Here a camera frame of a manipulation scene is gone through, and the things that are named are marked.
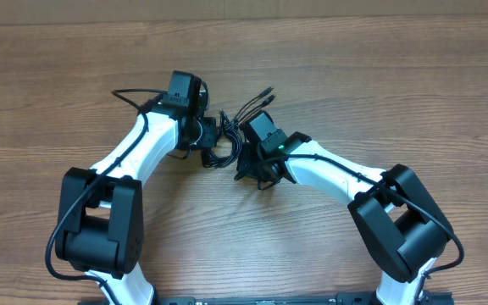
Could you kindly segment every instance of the wooden table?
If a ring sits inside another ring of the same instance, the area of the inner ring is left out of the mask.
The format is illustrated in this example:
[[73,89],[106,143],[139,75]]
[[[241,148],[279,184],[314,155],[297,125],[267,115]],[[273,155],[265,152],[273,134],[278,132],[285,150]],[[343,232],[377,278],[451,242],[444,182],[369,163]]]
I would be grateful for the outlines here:
[[[44,266],[61,179],[106,156],[135,123],[111,90],[166,88],[173,69],[209,84],[212,115],[274,86],[269,112],[286,133],[360,164],[415,169],[467,251],[426,287],[488,302],[486,15],[0,27],[0,304],[100,296]],[[164,159],[144,187],[141,266],[162,295],[377,286],[346,208],[289,182],[260,192],[235,173],[203,169],[194,153]],[[450,243],[441,263],[456,254]]]

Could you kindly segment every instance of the black and white robotic arm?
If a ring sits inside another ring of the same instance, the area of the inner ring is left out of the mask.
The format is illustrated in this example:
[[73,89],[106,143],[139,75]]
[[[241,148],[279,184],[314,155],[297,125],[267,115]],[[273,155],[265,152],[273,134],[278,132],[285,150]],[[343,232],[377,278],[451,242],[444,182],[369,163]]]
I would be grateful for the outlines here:
[[[84,272],[86,280],[97,281],[110,304],[156,303],[155,289],[138,263],[144,242],[141,190],[168,152],[215,146],[219,133],[215,119],[204,117],[208,91],[201,87],[206,89],[206,84],[195,75],[175,71],[169,90],[141,107],[131,132],[105,159],[89,169],[71,168],[63,179],[58,229],[53,233],[56,255]],[[355,164],[309,136],[286,136],[264,111],[248,117],[240,129],[247,142],[238,158],[236,180],[250,176],[275,184],[286,178],[332,196],[349,209],[370,255],[383,270],[374,302],[418,302],[424,276],[449,242],[446,230],[452,232],[452,227],[411,169]],[[76,207],[85,192],[88,196]],[[393,222],[387,213],[404,203],[407,212]],[[88,208],[109,208],[110,217],[88,215]],[[52,243],[48,245],[50,253]],[[49,258],[51,274],[73,278],[55,273]],[[451,297],[441,300],[431,299],[429,304],[452,303]]]

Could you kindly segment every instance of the wooden tabletop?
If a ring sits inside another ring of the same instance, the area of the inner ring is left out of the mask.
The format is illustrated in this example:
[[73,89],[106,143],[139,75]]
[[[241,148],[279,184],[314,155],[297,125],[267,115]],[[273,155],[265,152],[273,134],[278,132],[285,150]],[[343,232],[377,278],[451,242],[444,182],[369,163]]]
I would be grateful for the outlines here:
[[[109,93],[202,77],[230,115],[267,86],[268,111],[367,166],[406,164],[450,219],[463,264],[426,288],[488,302],[488,15],[0,27],[0,304],[74,304],[93,283],[53,279],[43,253],[72,166],[129,132]],[[145,101],[147,96],[137,95]],[[144,187],[141,266],[162,295],[371,291],[380,270],[347,209],[287,181],[257,191],[235,165],[165,158]],[[456,257],[449,243],[440,263]],[[74,273],[53,259],[62,272]]]

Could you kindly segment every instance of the white plastic part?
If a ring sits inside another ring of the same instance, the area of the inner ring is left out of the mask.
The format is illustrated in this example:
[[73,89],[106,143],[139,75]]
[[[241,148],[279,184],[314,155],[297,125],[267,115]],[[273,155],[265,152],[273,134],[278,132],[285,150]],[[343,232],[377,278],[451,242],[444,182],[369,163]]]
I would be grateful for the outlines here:
[[[316,153],[320,156],[333,159],[374,181],[381,180],[380,174],[384,172],[383,169],[373,169],[355,164],[332,152],[328,152],[316,141],[303,143],[291,152],[291,154],[311,155]],[[353,201],[358,192],[368,191],[370,187],[372,187],[370,184],[358,180],[356,177],[323,160],[314,160],[312,158],[290,158],[286,161],[286,167],[291,177],[293,177],[297,183],[324,191],[345,206]]]
[[[112,275],[99,271],[90,270],[86,272],[87,275],[96,275],[107,281],[118,303],[122,305],[150,305],[153,300],[153,287],[144,278],[141,266],[139,263],[135,265],[133,271],[129,274],[124,274],[121,280],[114,279]],[[105,297],[114,305],[107,291],[101,288]]]
[[[178,141],[178,122],[168,115],[153,112],[149,112],[147,117],[148,132],[121,161],[121,165],[113,169],[108,176],[120,178],[129,175],[133,179],[142,181],[144,187],[161,158],[175,149]],[[125,139],[105,159],[93,164],[91,169],[96,169],[98,174],[103,172],[139,136],[142,128],[144,128],[144,118],[139,115],[135,126]]]
[[381,273],[381,283],[376,289],[376,297],[384,305],[414,305],[415,292],[419,286],[419,279],[424,271],[434,264],[436,258],[431,258],[419,269],[419,275],[411,283],[401,283],[393,280],[387,273]]

